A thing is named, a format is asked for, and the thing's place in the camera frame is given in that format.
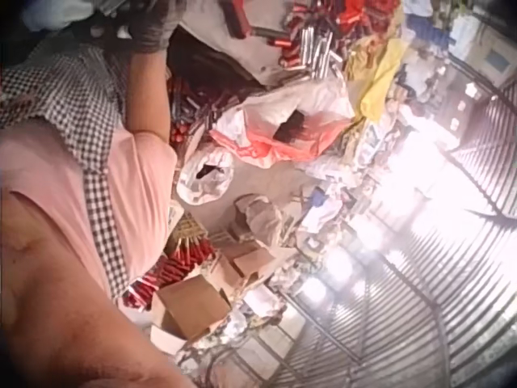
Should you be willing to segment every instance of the bundle of red tubes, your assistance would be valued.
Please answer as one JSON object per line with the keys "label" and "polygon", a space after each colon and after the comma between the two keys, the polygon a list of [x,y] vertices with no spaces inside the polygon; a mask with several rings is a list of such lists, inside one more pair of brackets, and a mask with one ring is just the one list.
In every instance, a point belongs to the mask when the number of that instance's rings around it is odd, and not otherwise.
{"label": "bundle of red tubes", "polygon": [[122,297],[127,307],[149,310],[153,295],[159,289],[185,279],[196,265],[212,257],[212,244],[204,236],[181,238],[169,256],[162,253],[144,276],[135,280]]}

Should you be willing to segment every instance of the silver tube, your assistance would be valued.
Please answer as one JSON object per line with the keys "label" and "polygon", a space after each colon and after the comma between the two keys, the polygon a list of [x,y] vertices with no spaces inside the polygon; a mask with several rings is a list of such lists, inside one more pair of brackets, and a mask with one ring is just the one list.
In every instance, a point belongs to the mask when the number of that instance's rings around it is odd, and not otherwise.
{"label": "silver tube", "polygon": [[313,53],[313,59],[311,61],[311,68],[316,71],[317,69],[317,63],[318,63],[318,59],[320,57],[320,52],[322,50],[322,46],[324,44],[324,41],[323,41],[323,38],[321,36],[319,36],[317,39],[316,39],[316,44],[314,46],[314,53]]}
{"label": "silver tube", "polygon": [[325,78],[327,76],[327,74],[329,73],[329,53],[330,53],[330,46],[332,45],[332,36],[333,36],[332,32],[327,33],[325,47],[323,49],[323,53],[321,54],[321,60],[320,60],[321,64],[319,65],[320,67],[318,69],[318,74],[317,74],[318,79]]}
{"label": "silver tube", "polygon": [[301,71],[301,70],[307,70],[307,65],[296,65],[291,67],[284,67],[285,71]]}
{"label": "silver tube", "polygon": [[313,51],[314,51],[314,27],[310,26],[307,28],[307,37],[309,38],[309,55],[307,57],[307,65],[313,62]]}
{"label": "silver tube", "polygon": [[339,54],[337,54],[334,50],[330,50],[329,54],[330,54],[330,59],[332,60],[332,62],[337,63],[339,65],[341,65],[343,63],[343,58]]}
{"label": "silver tube", "polygon": [[338,68],[338,66],[333,63],[330,68],[332,69],[332,73],[334,73],[334,75],[336,76],[337,79],[340,79],[341,81],[345,82],[345,78],[343,77],[343,73],[341,72],[341,70]]}
{"label": "silver tube", "polygon": [[302,65],[307,65],[309,61],[309,34],[307,28],[301,30],[301,42],[300,42],[300,59]]}

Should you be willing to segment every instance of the pink shirt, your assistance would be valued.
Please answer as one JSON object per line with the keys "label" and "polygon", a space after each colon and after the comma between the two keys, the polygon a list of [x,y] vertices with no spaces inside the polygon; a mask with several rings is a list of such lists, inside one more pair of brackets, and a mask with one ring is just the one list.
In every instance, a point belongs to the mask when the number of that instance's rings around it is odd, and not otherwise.
{"label": "pink shirt", "polygon": [[[167,237],[175,152],[151,133],[115,130],[108,183],[131,280],[156,262]],[[67,237],[95,281],[109,293],[86,212],[82,170],[57,131],[30,120],[0,131],[2,186],[35,202]]]}

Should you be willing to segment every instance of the blue object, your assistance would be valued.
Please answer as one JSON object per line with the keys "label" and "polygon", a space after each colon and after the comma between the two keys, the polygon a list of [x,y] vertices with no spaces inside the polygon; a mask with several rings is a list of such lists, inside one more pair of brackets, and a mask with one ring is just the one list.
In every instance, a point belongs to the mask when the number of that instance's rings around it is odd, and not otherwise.
{"label": "blue object", "polygon": [[406,14],[406,26],[414,31],[417,38],[435,44],[442,50],[448,50],[449,44],[455,43],[449,32],[436,28],[428,18]]}
{"label": "blue object", "polygon": [[327,196],[323,190],[316,187],[310,195],[309,202],[311,206],[315,208],[320,208],[323,206],[328,197],[329,196]]}

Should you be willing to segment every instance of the red and white plastic bag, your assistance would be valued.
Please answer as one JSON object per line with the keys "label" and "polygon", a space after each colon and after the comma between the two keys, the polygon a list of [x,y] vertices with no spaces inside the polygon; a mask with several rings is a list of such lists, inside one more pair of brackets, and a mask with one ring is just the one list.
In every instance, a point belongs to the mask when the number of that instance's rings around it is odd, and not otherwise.
{"label": "red and white plastic bag", "polygon": [[[278,127],[295,110],[305,115],[301,130],[289,143],[274,139]],[[210,134],[243,162],[269,168],[281,160],[316,158],[353,117],[346,87],[338,79],[328,78],[249,97],[226,111]]]}

